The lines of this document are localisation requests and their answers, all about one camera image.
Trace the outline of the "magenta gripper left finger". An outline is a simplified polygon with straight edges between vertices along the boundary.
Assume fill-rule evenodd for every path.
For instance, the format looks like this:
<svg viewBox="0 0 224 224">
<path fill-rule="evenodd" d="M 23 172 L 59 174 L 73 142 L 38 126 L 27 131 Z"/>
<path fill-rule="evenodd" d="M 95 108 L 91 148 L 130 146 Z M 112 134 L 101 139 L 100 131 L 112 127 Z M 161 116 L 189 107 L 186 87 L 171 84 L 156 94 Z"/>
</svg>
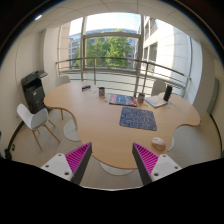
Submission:
<svg viewBox="0 0 224 224">
<path fill-rule="evenodd" d="M 57 153 L 42 166 L 42 169 L 79 185 L 91 154 L 92 143 L 89 142 L 67 154 Z"/>
</svg>

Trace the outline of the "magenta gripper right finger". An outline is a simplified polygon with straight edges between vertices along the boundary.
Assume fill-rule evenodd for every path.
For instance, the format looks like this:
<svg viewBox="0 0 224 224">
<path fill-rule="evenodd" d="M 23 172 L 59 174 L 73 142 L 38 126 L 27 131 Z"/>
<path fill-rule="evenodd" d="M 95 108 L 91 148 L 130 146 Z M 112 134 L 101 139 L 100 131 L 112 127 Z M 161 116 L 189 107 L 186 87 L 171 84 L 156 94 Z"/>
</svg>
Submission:
<svg viewBox="0 0 224 224">
<path fill-rule="evenodd" d="M 132 154 L 135 158 L 143 185 L 181 170 L 181 167 L 167 154 L 158 155 L 137 143 L 133 144 Z"/>
</svg>

